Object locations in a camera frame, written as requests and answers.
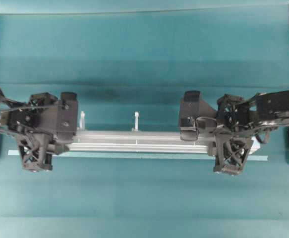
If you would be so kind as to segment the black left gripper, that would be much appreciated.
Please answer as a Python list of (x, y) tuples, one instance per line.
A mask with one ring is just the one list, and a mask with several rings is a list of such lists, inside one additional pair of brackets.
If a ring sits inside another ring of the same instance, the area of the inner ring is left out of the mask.
[(22, 168), (31, 172), (51, 171), (47, 152), (51, 137), (57, 137), (60, 100), (50, 93), (30, 96), (28, 102), (9, 100), (9, 134), (17, 139)]

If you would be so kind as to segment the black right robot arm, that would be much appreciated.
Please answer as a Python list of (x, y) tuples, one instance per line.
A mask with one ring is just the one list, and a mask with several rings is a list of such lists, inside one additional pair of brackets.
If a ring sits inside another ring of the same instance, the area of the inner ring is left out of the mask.
[(271, 131), (289, 127), (289, 90), (256, 94), (248, 100), (225, 94), (217, 105), (213, 171), (218, 174), (241, 174), (255, 141), (266, 144)]

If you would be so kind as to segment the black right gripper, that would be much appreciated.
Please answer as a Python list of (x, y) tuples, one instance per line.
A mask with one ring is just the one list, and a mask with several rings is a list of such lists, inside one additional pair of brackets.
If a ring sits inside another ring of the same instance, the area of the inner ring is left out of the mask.
[(250, 107), (255, 97), (225, 94), (217, 100), (216, 148), (213, 172), (239, 175), (243, 172), (255, 136)]

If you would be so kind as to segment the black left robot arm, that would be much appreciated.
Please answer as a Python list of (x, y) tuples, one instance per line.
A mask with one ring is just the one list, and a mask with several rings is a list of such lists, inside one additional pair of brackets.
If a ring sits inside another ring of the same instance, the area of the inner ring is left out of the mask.
[(30, 96), (28, 102), (9, 99), (0, 88), (0, 134), (16, 140), (23, 169), (51, 171), (53, 134), (39, 129), (43, 112), (55, 107), (58, 98), (50, 93)]

